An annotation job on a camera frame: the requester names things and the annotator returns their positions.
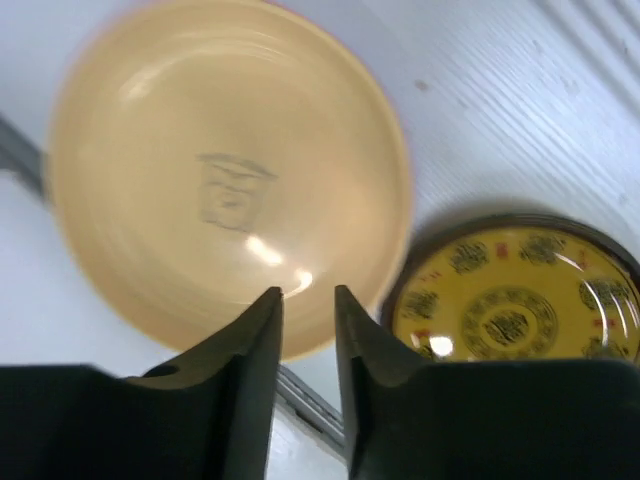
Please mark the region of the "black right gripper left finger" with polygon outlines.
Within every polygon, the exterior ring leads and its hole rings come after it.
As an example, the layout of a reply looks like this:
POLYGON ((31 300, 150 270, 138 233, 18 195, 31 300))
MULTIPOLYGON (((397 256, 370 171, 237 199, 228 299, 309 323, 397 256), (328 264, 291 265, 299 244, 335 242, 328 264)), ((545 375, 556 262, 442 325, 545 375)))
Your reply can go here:
POLYGON ((1 370, 5 479, 261 479, 283 326, 281 291, 140 377, 88 365, 1 370))

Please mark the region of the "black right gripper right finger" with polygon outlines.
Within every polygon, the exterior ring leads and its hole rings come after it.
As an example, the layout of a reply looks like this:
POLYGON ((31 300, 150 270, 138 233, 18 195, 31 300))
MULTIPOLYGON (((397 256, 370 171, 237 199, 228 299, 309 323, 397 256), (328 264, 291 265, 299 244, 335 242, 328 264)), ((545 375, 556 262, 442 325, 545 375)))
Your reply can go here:
POLYGON ((430 362, 335 290, 352 479, 635 479, 639 371, 613 359, 430 362))

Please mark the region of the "yellow plate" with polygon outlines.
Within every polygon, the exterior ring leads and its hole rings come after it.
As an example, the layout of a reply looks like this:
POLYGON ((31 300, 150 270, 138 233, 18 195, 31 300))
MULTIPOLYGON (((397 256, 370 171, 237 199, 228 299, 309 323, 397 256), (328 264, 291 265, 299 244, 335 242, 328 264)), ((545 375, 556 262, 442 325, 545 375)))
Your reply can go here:
POLYGON ((262 1, 161 1, 81 54, 54 110, 47 192, 125 320, 175 350, 284 297, 281 356, 376 307, 405 259, 410 159, 389 100, 333 36, 262 1))

